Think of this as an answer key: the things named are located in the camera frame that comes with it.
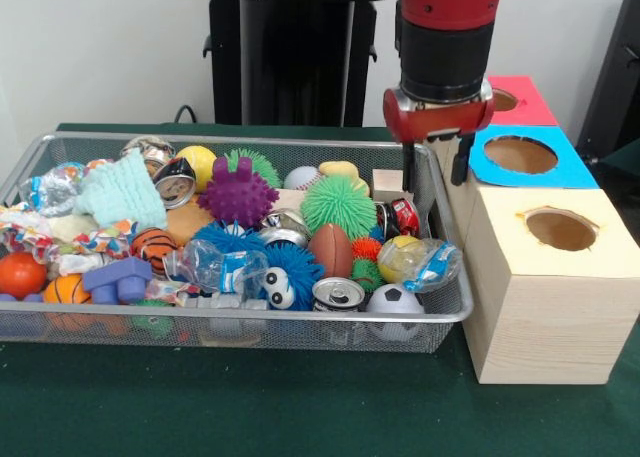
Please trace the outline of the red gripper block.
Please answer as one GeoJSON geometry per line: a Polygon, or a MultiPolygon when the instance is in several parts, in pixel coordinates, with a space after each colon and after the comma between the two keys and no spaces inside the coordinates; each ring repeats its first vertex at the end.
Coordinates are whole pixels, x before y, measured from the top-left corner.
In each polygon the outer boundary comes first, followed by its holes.
{"type": "Polygon", "coordinates": [[[450,181],[462,185],[467,178],[473,133],[485,129],[494,114],[494,92],[487,79],[479,93],[467,100],[430,103],[412,100],[400,87],[387,89],[383,97],[383,115],[394,140],[403,150],[403,190],[415,187],[415,145],[450,135],[461,136],[454,154],[450,181]]]}

